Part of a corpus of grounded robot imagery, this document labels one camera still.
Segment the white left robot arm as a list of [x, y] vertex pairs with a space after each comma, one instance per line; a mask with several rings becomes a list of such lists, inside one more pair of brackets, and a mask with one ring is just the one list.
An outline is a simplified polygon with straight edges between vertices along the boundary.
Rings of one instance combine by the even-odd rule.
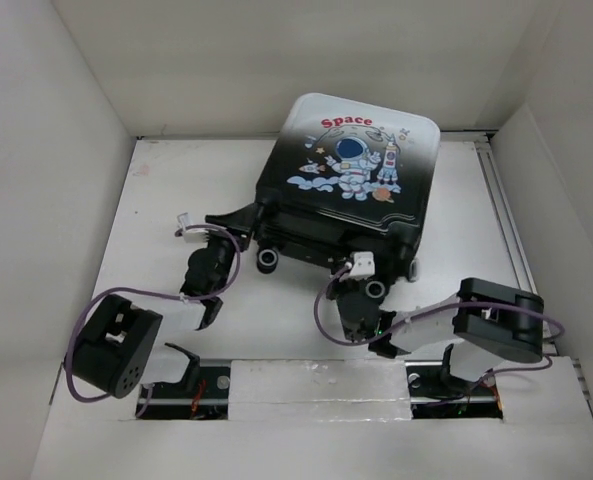
[[180, 291], [167, 294], [132, 287], [113, 287], [92, 298], [73, 327], [64, 357], [70, 395], [90, 404], [121, 399], [144, 378], [165, 316], [136, 306], [129, 294], [201, 308], [197, 328], [209, 327], [222, 308], [221, 295], [237, 279], [242, 253], [260, 225], [265, 207], [252, 203], [225, 215], [193, 223], [187, 213], [177, 217], [175, 235], [190, 240], [197, 232], [206, 245], [194, 251]]

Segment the black white astronaut suitcase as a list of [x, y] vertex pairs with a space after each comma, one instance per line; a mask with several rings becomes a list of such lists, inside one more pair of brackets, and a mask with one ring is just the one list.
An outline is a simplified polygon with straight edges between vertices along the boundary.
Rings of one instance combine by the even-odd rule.
[[256, 184], [265, 206], [256, 265], [281, 257], [332, 267], [357, 252], [374, 270], [358, 282], [382, 302], [414, 281], [441, 132], [431, 119], [321, 93], [291, 108]]

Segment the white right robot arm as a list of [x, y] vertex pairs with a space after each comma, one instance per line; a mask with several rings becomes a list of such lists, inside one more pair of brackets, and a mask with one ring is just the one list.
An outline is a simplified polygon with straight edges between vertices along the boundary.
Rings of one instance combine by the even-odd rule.
[[344, 336], [325, 338], [340, 346], [366, 346], [388, 359], [441, 346], [439, 365], [419, 376], [440, 402], [466, 396], [505, 361], [539, 369], [545, 325], [563, 331], [545, 314], [540, 296], [479, 278], [466, 278], [451, 296], [413, 311], [382, 309], [372, 287], [344, 271], [330, 279], [316, 299], [336, 303]]

